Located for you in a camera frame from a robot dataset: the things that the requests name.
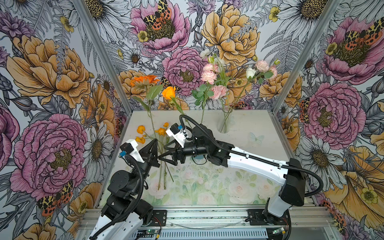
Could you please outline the pink rosebud stem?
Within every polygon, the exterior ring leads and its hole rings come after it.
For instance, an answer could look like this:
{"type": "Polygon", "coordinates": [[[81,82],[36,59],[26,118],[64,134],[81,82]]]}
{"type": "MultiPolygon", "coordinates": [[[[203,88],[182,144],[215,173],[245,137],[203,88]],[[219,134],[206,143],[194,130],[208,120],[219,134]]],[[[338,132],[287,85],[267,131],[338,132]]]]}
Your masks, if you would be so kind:
{"type": "Polygon", "coordinates": [[[226,75],[230,77],[227,84],[228,95],[226,99],[226,106],[229,112],[233,110],[249,110],[251,104],[247,103],[247,95],[251,92],[253,82],[249,82],[246,77],[246,69],[236,68],[230,65],[226,75]]]}

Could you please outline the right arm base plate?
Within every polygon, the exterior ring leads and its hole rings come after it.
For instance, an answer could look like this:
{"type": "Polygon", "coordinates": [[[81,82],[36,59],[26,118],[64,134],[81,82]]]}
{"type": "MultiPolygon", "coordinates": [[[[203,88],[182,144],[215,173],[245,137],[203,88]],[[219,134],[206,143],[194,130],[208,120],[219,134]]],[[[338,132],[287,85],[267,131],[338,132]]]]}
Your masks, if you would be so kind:
{"type": "Polygon", "coordinates": [[[267,210],[262,209],[248,209],[248,217],[245,222],[250,223],[251,226],[282,226],[288,225],[290,217],[285,213],[282,217],[276,217],[267,210]]]}

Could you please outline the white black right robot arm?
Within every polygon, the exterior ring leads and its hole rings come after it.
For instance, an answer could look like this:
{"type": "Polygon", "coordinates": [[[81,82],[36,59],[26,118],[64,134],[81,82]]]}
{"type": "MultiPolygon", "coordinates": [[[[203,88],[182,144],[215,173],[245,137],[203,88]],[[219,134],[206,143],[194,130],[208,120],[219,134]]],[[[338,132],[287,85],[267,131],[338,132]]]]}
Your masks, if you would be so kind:
{"type": "Polygon", "coordinates": [[[187,157],[205,156],[216,166],[244,170],[277,183],[281,188],[256,216],[259,221],[274,224],[288,216],[290,207],[303,206],[306,197],[318,194],[324,187],[322,178],[302,168],[296,159],[285,162],[248,153],[230,143],[217,141],[212,131],[203,125],[191,129],[190,136],[188,129],[178,124],[171,126],[166,133],[173,141],[165,146],[166,152],[158,159],[176,166],[183,164],[187,157]]]}

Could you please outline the clear glass vase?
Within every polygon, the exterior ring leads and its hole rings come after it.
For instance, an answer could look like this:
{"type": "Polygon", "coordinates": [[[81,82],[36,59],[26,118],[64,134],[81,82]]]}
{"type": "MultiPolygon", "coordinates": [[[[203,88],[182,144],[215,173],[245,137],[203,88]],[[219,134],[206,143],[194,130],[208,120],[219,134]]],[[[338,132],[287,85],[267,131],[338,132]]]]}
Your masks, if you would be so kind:
{"type": "Polygon", "coordinates": [[[218,125],[218,131],[220,133],[226,134],[230,131],[231,127],[235,124],[233,111],[230,109],[223,109],[223,118],[220,120],[218,125]]]}

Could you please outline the pink carnation flower stem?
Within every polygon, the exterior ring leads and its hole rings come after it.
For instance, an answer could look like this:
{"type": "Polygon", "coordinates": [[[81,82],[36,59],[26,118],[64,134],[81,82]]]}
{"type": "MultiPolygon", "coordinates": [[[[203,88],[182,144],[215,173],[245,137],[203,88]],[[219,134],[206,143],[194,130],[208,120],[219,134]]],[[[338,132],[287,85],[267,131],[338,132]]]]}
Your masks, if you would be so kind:
{"type": "Polygon", "coordinates": [[[276,59],[272,65],[266,61],[257,61],[252,67],[249,67],[245,71],[245,76],[240,78],[239,84],[241,91],[238,95],[234,95],[236,103],[241,100],[247,93],[247,88],[252,89],[253,85],[257,85],[259,88],[272,78],[278,75],[277,66],[281,63],[279,59],[276,59]]]}

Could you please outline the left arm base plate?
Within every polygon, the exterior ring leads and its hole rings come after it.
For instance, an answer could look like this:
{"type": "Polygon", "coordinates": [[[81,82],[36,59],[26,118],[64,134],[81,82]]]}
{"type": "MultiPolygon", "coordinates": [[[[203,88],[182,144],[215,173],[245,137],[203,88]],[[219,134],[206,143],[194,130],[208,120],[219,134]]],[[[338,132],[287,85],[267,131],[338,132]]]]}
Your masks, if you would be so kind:
{"type": "Polygon", "coordinates": [[[165,227],[167,223],[167,210],[153,210],[152,220],[149,224],[151,227],[165,227]]]}

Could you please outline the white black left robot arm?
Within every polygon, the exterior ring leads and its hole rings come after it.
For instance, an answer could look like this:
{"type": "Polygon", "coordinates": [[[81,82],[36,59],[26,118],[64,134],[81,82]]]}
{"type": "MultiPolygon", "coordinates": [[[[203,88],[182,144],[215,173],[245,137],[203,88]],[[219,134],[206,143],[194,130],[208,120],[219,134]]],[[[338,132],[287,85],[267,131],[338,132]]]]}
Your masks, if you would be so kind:
{"type": "Polygon", "coordinates": [[[123,143],[120,150],[119,158],[131,170],[119,170],[112,175],[108,186],[110,196],[89,240],[125,240],[152,219],[153,206],[142,200],[142,195],[148,189],[146,178],[151,168],[160,166],[158,140],[151,140],[138,150],[138,143],[131,139],[123,143]]]}

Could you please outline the light pink peony stem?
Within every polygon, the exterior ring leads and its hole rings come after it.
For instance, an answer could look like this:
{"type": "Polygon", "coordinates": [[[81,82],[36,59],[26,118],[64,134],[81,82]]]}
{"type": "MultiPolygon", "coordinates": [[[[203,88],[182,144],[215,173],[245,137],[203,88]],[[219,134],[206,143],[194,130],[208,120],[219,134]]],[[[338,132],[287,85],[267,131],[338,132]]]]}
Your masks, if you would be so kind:
{"type": "Polygon", "coordinates": [[[227,106],[227,98],[229,95],[229,90],[226,86],[223,85],[213,85],[208,91],[208,100],[213,105],[221,104],[221,109],[223,111],[224,117],[223,122],[225,123],[229,119],[230,110],[227,106]]]}

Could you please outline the orange daisy flower stem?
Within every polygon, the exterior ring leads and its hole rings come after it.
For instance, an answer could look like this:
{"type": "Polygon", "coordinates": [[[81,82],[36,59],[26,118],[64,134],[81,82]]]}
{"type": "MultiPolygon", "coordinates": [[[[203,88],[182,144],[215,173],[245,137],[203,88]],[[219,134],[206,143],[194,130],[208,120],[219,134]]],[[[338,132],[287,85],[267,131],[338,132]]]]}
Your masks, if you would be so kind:
{"type": "Polygon", "coordinates": [[[132,89],[137,91],[139,94],[137,96],[132,94],[132,98],[147,112],[147,115],[151,120],[151,127],[153,130],[152,139],[158,140],[158,153],[163,154],[165,152],[165,143],[168,143],[169,141],[169,137],[166,137],[166,129],[169,124],[165,123],[163,127],[156,129],[152,113],[155,98],[160,95],[164,88],[164,85],[159,84],[159,82],[160,80],[152,75],[134,77],[132,81],[132,89]]]}

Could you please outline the pink white rose stem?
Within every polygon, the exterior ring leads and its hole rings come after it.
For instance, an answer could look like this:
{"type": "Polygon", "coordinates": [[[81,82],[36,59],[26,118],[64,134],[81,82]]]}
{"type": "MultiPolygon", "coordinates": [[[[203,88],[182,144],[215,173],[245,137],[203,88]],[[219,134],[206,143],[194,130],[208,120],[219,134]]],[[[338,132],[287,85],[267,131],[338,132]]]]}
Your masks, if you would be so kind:
{"type": "Polygon", "coordinates": [[[203,82],[195,90],[192,90],[192,95],[195,98],[195,105],[200,106],[203,110],[201,116],[201,123],[204,119],[205,108],[208,102],[208,99],[214,95],[212,87],[214,86],[215,81],[217,80],[219,66],[216,64],[208,63],[203,67],[201,73],[201,81],[203,82]]]}

